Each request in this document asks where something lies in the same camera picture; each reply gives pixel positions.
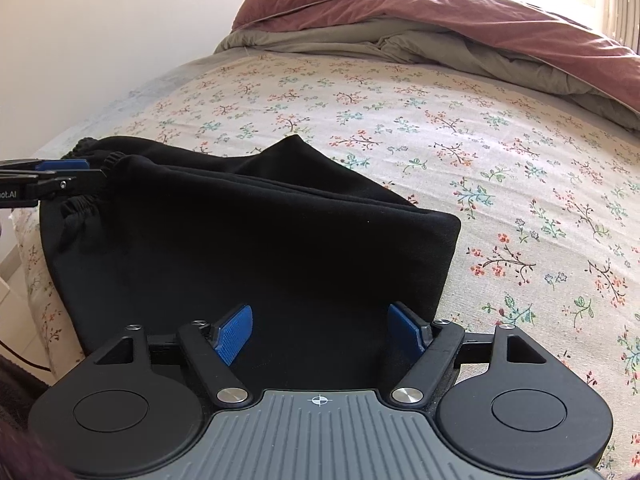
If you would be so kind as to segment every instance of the floral pattern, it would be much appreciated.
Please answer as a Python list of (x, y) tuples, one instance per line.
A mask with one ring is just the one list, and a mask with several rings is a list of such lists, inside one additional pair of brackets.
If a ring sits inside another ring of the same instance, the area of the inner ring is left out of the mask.
[[(438, 316), (533, 336), (614, 413), (599, 471), (640, 472), (638, 139), (559, 99), (427, 65), (248, 51), (163, 84), (126, 120), (63, 135), (56, 155), (80, 137), (129, 135), (243, 156), (297, 134), (411, 203), (458, 215)], [(17, 211), (14, 223), (32, 313), (61, 376), (82, 354), (36, 212)]]

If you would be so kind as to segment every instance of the black pants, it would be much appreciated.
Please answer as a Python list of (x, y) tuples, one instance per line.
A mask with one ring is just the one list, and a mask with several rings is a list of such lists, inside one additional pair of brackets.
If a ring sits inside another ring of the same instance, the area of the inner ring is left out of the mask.
[(173, 333), (247, 302), (254, 332), (232, 368), (254, 392), (371, 388), (389, 303), (434, 317), (459, 220), (297, 136), (235, 158), (130, 137), (72, 155), (103, 167), (108, 187), (43, 203), (40, 221), (87, 352), (126, 324)]

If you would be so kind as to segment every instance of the pink duvet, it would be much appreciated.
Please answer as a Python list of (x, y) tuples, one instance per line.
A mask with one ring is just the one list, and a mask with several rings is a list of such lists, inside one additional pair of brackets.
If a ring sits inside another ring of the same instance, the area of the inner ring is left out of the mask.
[(238, 14), (234, 29), (287, 32), (379, 16), (441, 25), (479, 43), (527, 54), (640, 112), (640, 56), (596, 32), (511, 0), (329, 0), (250, 23)]

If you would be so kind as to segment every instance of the triangular cutout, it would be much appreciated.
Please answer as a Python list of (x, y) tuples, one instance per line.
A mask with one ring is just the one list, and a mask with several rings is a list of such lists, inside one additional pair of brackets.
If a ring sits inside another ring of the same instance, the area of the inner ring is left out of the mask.
[(107, 355), (100, 359), (97, 365), (125, 365), (133, 362), (133, 339), (124, 337)]
[(542, 365), (546, 359), (531, 348), (520, 336), (507, 338), (507, 361), (510, 363), (531, 363)]

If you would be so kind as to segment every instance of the tiled floor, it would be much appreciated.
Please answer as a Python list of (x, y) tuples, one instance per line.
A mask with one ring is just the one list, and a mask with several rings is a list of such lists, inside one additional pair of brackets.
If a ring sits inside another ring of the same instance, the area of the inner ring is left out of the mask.
[[(26, 297), (27, 290), (22, 267), (7, 282), (0, 279), (0, 340), (23, 358), (47, 366), (44, 346), (31, 319)], [(46, 383), (52, 383), (51, 373), (30, 367), (2, 347), (0, 347), (0, 354)]]

